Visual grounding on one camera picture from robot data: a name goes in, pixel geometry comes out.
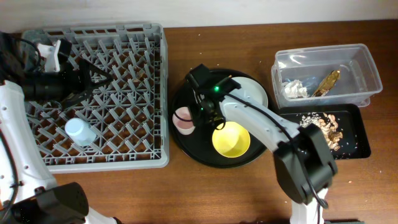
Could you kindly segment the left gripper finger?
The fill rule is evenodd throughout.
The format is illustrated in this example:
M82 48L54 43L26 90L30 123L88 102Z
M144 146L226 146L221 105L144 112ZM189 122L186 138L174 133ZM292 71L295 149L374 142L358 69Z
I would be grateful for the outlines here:
M90 61L86 59L79 60L79 73L84 86L104 86L108 85L113 80L112 76L109 73L96 67L94 64L92 64ZM94 82L91 77L91 75L94 74L104 76L105 79L98 82Z
M61 97L58 102L62 109L71 108L88 99L92 92L93 90L64 87L60 90Z

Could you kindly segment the pink cup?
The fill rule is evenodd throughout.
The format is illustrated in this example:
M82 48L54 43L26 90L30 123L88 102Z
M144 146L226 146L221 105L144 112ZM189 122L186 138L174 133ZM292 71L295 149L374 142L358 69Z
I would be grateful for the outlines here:
M193 118L188 107L181 107L175 110L172 122L182 135L190 135L195 130Z

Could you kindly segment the yellow bowl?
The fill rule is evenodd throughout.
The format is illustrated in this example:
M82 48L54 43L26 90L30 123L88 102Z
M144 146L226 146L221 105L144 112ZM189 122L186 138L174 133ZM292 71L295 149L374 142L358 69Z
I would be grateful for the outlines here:
M233 121L220 124L213 131L211 140L216 152L227 158L241 157L251 145L249 132Z

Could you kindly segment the light blue cup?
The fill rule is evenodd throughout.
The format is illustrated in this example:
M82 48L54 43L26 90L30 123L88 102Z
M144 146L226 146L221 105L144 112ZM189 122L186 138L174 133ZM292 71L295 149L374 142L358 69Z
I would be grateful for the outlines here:
M72 118L65 125L65 132L78 146L89 146L96 139L96 134L91 126L80 118Z

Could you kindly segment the white napkin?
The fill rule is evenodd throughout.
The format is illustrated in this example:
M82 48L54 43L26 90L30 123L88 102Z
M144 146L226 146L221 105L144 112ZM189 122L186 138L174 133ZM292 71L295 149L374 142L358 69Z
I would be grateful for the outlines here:
M283 93L287 98L308 98L307 88L300 80L283 82Z

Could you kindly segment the food scraps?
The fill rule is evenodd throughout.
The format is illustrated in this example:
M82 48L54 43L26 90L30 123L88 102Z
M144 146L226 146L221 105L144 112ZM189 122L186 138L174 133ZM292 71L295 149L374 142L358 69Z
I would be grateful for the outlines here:
M338 151L341 148L339 142L343 139L343 133L338 130L339 124L337 120L338 119L333 114L312 112L308 113L306 116L303 115L299 125L304 128L310 124L319 127L330 150Z

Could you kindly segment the gold snack wrapper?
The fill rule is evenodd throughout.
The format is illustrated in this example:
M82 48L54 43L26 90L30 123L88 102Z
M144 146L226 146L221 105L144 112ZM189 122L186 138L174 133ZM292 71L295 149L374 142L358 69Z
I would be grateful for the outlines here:
M333 70L327 75L319 84L317 89L312 94L312 97L325 96L340 79L340 70Z

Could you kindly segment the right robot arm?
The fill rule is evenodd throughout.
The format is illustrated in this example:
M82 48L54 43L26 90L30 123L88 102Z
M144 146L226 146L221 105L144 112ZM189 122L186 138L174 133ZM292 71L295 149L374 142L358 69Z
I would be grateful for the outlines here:
M280 117L260 100L262 86L246 77L196 79L197 103L210 116L238 123L273 154L277 181L292 201L291 223L324 223L328 188L338 168L322 130Z

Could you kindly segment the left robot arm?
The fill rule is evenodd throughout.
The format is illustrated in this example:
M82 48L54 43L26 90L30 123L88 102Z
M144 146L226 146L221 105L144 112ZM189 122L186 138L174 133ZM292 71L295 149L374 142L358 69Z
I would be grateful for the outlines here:
M67 64L72 43L29 40L37 56L28 65L11 34L1 33L1 223L119 223L88 205L80 184L58 185L37 149L24 103L56 101L64 108L111 82L110 74L86 59Z

